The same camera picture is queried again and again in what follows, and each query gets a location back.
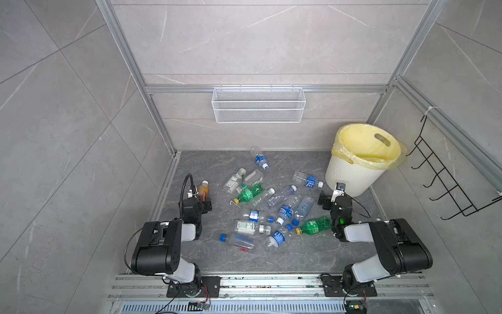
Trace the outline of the orange tea bottle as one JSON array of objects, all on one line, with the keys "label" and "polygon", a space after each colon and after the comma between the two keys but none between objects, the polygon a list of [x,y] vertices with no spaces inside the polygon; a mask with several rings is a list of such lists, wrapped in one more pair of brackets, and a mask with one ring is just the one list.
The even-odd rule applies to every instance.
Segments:
[{"label": "orange tea bottle", "polygon": [[204,202],[207,200],[209,196],[209,182],[206,180],[203,180],[197,190],[197,195],[198,198]]}]

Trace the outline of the clear bottle blue label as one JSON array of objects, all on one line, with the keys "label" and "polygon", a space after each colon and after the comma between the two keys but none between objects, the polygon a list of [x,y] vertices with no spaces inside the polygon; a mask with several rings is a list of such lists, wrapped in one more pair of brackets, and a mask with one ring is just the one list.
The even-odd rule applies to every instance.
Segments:
[{"label": "clear bottle blue label", "polygon": [[304,173],[302,171],[295,171],[293,179],[298,184],[302,184],[304,187],[307,187],[307,188],[323,188],[324,187],[324,183],[322,181],[320,181],[316,176],[309,175],[309,174]]}]

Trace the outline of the clear bottle green label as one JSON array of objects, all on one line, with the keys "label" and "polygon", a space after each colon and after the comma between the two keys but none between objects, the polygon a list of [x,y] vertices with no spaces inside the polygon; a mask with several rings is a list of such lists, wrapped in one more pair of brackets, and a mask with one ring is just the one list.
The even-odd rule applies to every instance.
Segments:
[{"label": "clear bottle green label", "polygon": [[225,184],[226,190],[229,193],[233,193],[236,191],[237,187],[239,187],[242,184],[243,177],[246,175],[247,170],[244,168],[240,168],[237,173],[233,174]]}]

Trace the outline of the green sprite bottle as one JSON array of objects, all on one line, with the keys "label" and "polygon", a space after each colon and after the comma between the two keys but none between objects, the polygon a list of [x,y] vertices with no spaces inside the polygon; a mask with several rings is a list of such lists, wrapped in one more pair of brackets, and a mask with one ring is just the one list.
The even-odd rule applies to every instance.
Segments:
[{"label": "green sprite bottle", "polygon": [[332,221],[328,217],[319,217],[306,221],[302,226],[295,229],[297,235],[315,235],[332,229]]},{"label": "green sprite bottle", "polygon": [[263,188],[260,183],[254,184],[251,187],[245,188],[237,198],[233,200],[234,204],[239,205],[240,203],[245,203],[251,201],[253,198],[258,196],[263,192]]}]

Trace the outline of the clear square bottle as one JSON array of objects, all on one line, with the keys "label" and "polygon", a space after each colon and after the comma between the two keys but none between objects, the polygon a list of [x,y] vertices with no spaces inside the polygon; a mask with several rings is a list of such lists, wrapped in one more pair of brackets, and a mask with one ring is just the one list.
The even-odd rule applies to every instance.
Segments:
[{"label": "clear square bottle", "polygon": [[254,184],[261,183],[263,181],[264,174],[260,170],[254,170],[252,173],[244,178],[244,183],[247,186],[252,186]]}]

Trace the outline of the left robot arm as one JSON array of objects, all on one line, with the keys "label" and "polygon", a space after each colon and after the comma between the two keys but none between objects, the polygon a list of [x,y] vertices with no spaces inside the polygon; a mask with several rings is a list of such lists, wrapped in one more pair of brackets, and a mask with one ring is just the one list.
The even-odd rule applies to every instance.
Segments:
[{"label": "left robot arm", "polygon": [[179,297],[209,298],[199,267],[181,257],[181,244],[199,239],[201,217],[212,210],[210,198],[187,198],[180,202],[181,218],[167,222],[146,222],[138,230],[139,239],[132,257],[125,257],[129,270],[141,276],[161,277],[170,288],[169,294]]}]

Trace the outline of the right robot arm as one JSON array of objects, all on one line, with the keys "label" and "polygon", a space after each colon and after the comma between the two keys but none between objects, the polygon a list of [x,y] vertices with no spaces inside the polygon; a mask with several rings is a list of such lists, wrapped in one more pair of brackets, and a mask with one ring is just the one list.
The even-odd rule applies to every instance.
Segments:
[{"label": "right robot arm", "polygon": [[333,235],[340,242],[372,243],[376,249],[376,255],[345,267],[340,283],[344,293],[368,293],[374,281],[433,266],[430,251],[405,219],[355,223],[352,201],[344,192],[336,197],[321,192],[318,199],[329,211]]}]

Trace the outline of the white bin with yellow bag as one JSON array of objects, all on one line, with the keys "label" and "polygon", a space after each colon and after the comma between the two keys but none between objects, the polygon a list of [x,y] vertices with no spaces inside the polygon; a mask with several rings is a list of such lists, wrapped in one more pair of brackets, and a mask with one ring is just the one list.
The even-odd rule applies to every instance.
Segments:
[{"label": "white bin with yellow bag", "polygon": [[407,148],[392,134],[370,124],[339,128],[325,173],[328,187],[345,185],[351,197],[363,194],[384,172],[401,165]]}]

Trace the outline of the pocari sweat bottle centre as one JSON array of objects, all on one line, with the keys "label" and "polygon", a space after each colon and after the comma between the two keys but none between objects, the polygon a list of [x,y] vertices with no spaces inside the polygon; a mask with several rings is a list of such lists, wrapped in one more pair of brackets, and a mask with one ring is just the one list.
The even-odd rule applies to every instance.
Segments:
[{"label": "pocari sweat bottle centre", "polygon": [[277,224],[279,226],[284,225],[287,222],[290,222],[292,219],[292,215],[294,212],[294,209],[299,205],[301,201],[301,197],[296,196],[296,195],[291,195],[285,203],[281,206],[281,208],[278,211],[277,215]]}]

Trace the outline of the white label square bottle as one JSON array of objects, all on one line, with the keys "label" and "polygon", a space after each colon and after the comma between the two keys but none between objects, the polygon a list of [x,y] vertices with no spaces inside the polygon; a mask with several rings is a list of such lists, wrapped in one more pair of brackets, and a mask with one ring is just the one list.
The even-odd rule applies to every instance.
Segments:
[{"label": "white label square bottle", "polygon": [[271,234],[271,227],[269,225],[261,225],[253,221],[235,221],[235,233],[253,236],[255,234],[264,234],[269,236]]}]

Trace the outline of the small blue label bottle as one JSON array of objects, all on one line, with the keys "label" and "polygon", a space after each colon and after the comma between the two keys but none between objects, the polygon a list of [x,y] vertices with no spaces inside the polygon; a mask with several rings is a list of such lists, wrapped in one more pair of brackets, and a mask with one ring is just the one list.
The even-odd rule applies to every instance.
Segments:
[{"label": "small blue label bottle", "polygon": [[265,224],[272,224],[275,222],[275,218],[263,211],[255,210],[252,209],[250,211],[244,212],[243,214],[244,220],[247,221],[252,221],[252,222],[259,222],[259,223],[265,223]]}]

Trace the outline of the pocari bottle white cap front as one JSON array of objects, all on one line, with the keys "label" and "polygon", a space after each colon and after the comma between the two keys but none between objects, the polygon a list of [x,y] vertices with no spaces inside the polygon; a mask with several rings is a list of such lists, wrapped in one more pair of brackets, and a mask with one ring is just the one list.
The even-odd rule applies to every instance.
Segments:
[{"label": "pocari bottle white cap front", "polygon": [[290,241],[295,234],[295,227],[291,224],[283,225],[277,228],[266,239],[265,244],[270,248],[279,248],[281,245]]}]

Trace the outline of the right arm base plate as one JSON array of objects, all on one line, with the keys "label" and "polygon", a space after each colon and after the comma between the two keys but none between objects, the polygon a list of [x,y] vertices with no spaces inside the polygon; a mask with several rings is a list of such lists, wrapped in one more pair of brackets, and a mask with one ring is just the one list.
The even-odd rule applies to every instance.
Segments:
[{"label": "right arm base plate", "polygon": [[359,283],[349,275],[331,275],[322,273],[319,277],[322,282],[324,294],[326,297],[375,297],[377,291],[372,282]]}]

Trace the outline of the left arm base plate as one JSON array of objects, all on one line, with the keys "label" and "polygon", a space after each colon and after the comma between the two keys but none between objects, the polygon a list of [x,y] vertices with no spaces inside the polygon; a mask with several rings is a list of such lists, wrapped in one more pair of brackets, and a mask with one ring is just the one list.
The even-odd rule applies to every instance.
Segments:
[{"label": "left arm base plate", "polygon": [[196,277],[191,283],[175,283],[170,281],[167,289],[167,298],[216,298],[221,288],[221,277],[203,276]]}]

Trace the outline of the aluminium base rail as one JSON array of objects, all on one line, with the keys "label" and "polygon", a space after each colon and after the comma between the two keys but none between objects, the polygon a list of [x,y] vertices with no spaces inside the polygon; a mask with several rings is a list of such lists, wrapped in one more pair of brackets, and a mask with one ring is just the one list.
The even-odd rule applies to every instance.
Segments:
[{"label": "aluminium base rail", "polygon": [[223,273],[203,276],[195,297],[159,277],[116,276],[100,313],[441,313],[421,273],[346,293],[341,274]]}]

